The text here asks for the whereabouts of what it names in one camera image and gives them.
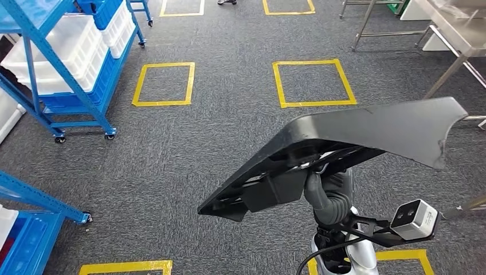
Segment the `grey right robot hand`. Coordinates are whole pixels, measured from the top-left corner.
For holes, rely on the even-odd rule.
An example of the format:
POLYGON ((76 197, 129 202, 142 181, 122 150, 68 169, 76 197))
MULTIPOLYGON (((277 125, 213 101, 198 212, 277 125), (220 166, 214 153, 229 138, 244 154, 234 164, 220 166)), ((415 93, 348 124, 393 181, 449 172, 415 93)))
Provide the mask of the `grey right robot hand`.
POLYGON ((304 187, 307 202, 319 211, 348 211, 352 206, 351 171, 324 176, 310 172, 304 187))

